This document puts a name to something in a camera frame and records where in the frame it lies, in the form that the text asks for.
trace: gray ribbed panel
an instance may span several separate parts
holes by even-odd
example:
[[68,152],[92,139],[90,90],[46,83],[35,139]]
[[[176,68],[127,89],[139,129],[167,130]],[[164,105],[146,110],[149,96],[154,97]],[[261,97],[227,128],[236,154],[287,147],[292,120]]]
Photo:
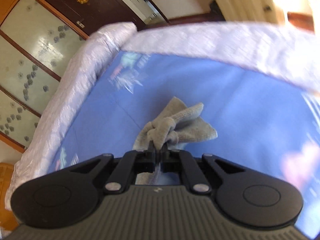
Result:
[[184,186],[131,186],[105,197],[82,222],[61,229],[25,225],[7,240],[307,240],[293,227],[276,231],[242,228],[224,218],[211,200]]

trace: dark brown door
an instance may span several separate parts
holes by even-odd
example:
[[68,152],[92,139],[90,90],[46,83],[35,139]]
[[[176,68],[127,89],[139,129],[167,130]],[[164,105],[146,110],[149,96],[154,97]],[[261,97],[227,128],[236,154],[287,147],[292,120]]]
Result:
[[81,4],[77,0],[46,0],[73,23],[80,22],[90,35],[105,24],[133,22],[138,29],[145,23],[122,0],[89,0]]

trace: bed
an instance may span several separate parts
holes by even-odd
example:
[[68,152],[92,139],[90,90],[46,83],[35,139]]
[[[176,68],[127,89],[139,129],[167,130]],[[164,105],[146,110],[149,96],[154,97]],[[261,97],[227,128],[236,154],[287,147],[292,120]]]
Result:
[[218,138],[188,144],[287,180],[304,198],[296,226],[320,231],[320,40],[256,23],[201,23],[136,32],[107,25],[71,59],[5,204],[33,178],[103,153],[121,157],[174,96],[204,103]]

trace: frosted glass panel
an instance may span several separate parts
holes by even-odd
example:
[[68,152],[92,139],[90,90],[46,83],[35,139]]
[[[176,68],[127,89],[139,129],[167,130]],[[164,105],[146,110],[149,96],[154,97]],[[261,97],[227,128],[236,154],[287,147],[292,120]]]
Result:
[[59,82],[0,36],[0,85],[42,114]]
[[0,131],[28,147],[40,118],[1,91],[0,102]]
[[0,29],[60,77],[84,43],[72,29],[35,0],[20,0]]

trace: blue fabric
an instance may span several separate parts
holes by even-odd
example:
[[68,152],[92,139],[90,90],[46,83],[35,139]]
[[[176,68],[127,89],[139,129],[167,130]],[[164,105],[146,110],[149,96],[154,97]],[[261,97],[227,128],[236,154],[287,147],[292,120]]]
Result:
[[[127,89],[124,82],[111,80],[115,74],[127,81]],[[310,138],[320,141],[303,93],[261,73],[212,60],[120,52],[81,107],[49,172],[103,153],[121,157],[176,96],[187,106],[203,102],[201,117],[218,132],[215,140],[187,145],[193,156],[213,153],[282,178],[283,154],[300,152]],[[316,198],[304,197],[306,210]],[[306,231],[307,213],[297,225],[315,237]]]

